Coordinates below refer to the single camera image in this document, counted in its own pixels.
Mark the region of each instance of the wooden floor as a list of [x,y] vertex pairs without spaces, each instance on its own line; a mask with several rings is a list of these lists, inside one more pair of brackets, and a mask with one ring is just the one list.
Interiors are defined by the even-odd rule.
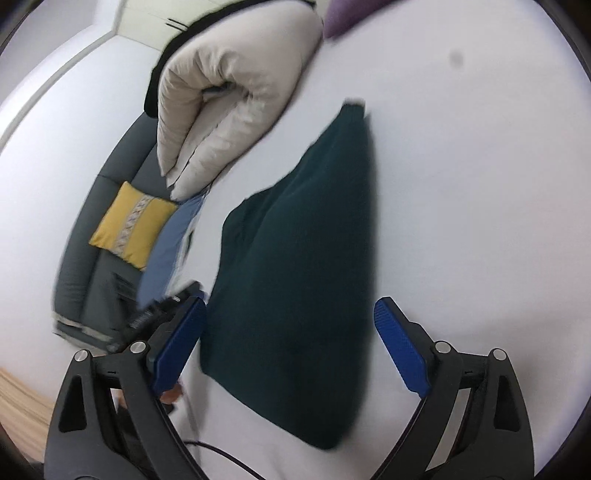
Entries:
[[43,461],[53,403],[0,367],[0,423],[29,459]]

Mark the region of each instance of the blue cushion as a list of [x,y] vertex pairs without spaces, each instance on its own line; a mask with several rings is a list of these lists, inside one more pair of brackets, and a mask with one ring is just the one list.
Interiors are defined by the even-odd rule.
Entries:
[[164,225],[150,253],[148,265],[139,282],[136,301],[139,309],[153,300],[162,300],[175,272],[178,256],[182,254],[183,239],[193,218],[199,213],[204,195],[184,202]]

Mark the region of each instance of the metal screw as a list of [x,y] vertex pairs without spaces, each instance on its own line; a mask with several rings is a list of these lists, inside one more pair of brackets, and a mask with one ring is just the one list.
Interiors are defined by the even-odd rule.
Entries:
[[131,344],[131,353],[141,353],[146,350],[146,344],[144,342],[135,342]]
[[439,353],[449,353],[452,351],[452,346],[447,342],[437,342],[435,344],[435,350]]
[[83,362],[88,358],[88,352],[86,350],[78,350],[74,355],[74,360],[77,362]]
[[495,348],[492,351],[492,356],[494,356],[497,360],[506,360],[507,359],[507,354],[504,350],[501,350],[500,348]]

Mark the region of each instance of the black cable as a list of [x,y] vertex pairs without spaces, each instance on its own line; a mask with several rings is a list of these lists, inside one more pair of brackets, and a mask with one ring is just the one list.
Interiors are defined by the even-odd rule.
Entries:
[[209,445],[208,443],[204,443],[204,442],[195,442],[193,440],[184,440],[183,443],[185,445],[197,445],[198,447],[203,447],[206,448],[208,450],[211,450],[212,452],[216,452],[218,455],[222,455],[223,457],[227,458],[228,460],[230,460],[231,462],[234,462],[236,465],[238,465],[240,468],[246,470],[249,474],[251,474],[254,478],[256,478],[257,480],[265,480],[265,478],[261,475],[259,475],[258,473],[256,473],[252,468],[250,468],[248,465],[245,465],[244,463],[242,463],[240,460],[238,460],[237,458],[234,458],[232,455],[230,455],[229,453],[224,452],[223,450],[214,447],[213,445]]

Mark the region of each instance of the yellow cushion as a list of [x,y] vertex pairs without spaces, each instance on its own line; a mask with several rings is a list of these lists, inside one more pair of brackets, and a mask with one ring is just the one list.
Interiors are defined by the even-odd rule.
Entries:
[[173,202],[146,195],[125,182],[89,243],[143,270],[160,230],[176,209]]

